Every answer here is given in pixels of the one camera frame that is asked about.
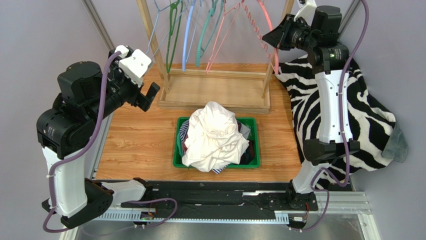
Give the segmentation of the green plastic hanger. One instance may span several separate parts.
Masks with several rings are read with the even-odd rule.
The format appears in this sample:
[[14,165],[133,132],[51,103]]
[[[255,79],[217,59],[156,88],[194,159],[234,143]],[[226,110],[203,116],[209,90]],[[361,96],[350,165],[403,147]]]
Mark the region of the green plastic hanger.
[[181,26],[181,14],[183,13],[183,10],[184,3],[182,0],[176,0],[174,2],[171,2],[169,10],[169,31],[167,37],[167,49],[165,59],[165,68],[167,73],[170,72],[174,60],[177,40]]

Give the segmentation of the thin pink wire hanger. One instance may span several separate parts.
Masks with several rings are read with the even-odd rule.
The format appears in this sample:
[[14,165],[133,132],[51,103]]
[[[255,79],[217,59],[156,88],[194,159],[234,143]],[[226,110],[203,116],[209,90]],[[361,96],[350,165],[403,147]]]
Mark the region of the thin pink wire hanger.
[[[240,8],[241,8],[240,3],[237,3],[233,7],[227,8],[226,1],[225,0],[223,1],[223,11],[222,11],[223,14],[222,14],[222,17],[221,17],[221,20],[220,20],[219,29],[217,31],[217,35],[216,35],[214,45],[213,45],[213,48],[212,48],[212,53],[211,53],[211,56],[210,56],[210,58],[207,62],[207,66],[205,68],[206,74],[208,74],[211,71],[211,69],[212,69],[212,67],[213,67],[213,65],[214,65],[214,63],[215,63],[215,61],[216,61],[216,59],[217,59],[217,57],[220,53],[220,50],[221,50],[221,48],[224,44],[224,41],[226,40],[226,38],[227,38],[227,36],[230,32],[230,29],[235,22],[235,19],[236,19],[237,15],[240,11]],[[231,21],[229,23],[229,26],[226,29],[224,26],[226,25],[225,21],[227,19],[231,19]]]

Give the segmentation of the light blue plastic hanger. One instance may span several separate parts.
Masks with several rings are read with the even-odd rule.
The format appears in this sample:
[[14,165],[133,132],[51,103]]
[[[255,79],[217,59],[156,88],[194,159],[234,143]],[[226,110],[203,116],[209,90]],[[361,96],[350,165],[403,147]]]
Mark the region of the light blue plastic hanger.
[[184,42],[183,42],[183,49],[182,49],[182,66],[181,69],[183,72],[187,69],[187,63],[191,54],[191,49],[196,33],[196,29],[198,26],[198,21],[200,18],[200,12],[198,13],[198,16],[196,17],[196,21],[194,24],[194,28],[192,28],[192,19],[194,16],[194,10],[196,7],[199,7],[200,9],[203,7],[203,1],[202,0],[191,0],[189,5],[189,12],[187,16],[186,26],[185,26],[185,33],[184,33]]

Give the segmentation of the grey tank top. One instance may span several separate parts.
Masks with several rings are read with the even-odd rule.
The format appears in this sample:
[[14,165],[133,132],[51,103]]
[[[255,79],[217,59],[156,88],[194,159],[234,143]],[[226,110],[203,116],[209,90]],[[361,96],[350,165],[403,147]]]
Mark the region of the grey tank top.
[[249,136],[250,136],[250,134],[251,134],[251,129],[250,129],[248,126],[246,126],[246,125],[244,125],[243,123],[241,123],[240,121],[238,121],[238,122],[237,122],[237,126],[238,126],[238,131],[239,131],[239,133],[240,133],[240,134],[242,134],[242,136],[243,136],[246,140],[248,140],[248,139],[249,139]]

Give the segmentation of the navy tank top maroon trim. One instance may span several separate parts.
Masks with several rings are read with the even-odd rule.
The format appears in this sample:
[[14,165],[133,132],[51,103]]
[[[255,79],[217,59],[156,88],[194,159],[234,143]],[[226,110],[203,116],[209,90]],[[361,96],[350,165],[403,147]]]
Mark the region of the navy tank top maroon trim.
[[255,158],[256,152],[254,149],[254,141],[248,141],[248,147],[240,157],[240,165],[249,165]]

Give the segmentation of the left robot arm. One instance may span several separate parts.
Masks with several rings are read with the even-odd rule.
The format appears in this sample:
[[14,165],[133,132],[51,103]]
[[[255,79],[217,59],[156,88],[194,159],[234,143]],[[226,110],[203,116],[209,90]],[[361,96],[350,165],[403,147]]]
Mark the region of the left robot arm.
[[68,163],[90,141],[98,120],[102,71],[93,61],[70,65],[58,78],[60,93],[52,108],[36,122],[37,138],[49,168],[60,163],[53,180],[55,202],[42,203],[46,211],[61,215],[68,229],[87,223],[109,207],[131,201],[148,201],[153,187],[139,177],[129,181],[102,182],[85,177],[85,157]]

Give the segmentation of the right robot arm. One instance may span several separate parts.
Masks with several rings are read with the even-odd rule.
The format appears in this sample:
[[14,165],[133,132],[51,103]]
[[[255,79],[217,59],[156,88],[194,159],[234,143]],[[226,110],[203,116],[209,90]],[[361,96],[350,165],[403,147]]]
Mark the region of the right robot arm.
[[347,84],[352,56],[339,43],[341,21],[340,8],[301,0],[296,14],[287,14],[279,26],[262,37],[282,51],[305,51],[318,86],[319,136],[302,145],[305,161],[288,189],[296,196],[311,194],[319,175],[333,162],[360,150],[349,124]]

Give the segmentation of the blue white striped tank top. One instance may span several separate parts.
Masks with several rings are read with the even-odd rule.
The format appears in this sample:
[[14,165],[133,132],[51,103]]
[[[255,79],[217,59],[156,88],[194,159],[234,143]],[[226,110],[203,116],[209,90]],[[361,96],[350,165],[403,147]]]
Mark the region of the blue white striped tank top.
[[187,119],[181,124],[178,130],[178,136],[182,144],[185,142],[185,139],[188,135],[189,125],[190,125],[189,119]]

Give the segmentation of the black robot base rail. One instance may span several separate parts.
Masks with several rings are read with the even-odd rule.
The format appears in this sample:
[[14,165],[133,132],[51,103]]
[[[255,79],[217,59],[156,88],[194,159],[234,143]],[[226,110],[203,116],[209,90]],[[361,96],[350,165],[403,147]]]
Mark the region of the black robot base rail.
[[116,203],[104,221],[284,224],[302,228],[308,214],[336,213],[347,191],[298,194],[287,182],[148,181],[138,203]]

